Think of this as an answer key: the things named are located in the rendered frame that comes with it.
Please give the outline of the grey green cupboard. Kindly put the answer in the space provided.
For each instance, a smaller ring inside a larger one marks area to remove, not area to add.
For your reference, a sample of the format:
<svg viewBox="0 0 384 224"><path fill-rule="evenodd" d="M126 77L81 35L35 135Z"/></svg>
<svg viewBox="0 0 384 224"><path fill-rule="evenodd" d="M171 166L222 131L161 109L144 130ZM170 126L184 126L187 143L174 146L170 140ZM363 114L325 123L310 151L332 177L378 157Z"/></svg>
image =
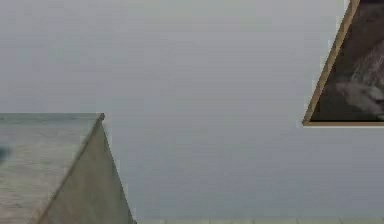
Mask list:
<svg viewBox="0 0 384 224"><path fill-rule="evenodd" d="M137 224L103 113L0 113L0 224Z"/></svg>

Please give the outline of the gold framed dark picture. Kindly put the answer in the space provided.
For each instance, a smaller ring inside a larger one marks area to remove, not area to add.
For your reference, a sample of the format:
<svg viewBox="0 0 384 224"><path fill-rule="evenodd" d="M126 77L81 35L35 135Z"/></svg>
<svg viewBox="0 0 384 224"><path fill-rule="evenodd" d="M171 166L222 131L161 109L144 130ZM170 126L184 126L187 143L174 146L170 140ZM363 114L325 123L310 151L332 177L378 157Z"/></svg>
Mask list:
<svg viewBox="0 0 384 224"><path fill-rule="evenodd" d="M384 126L384 0L349 0L304 126Z"/></svg>

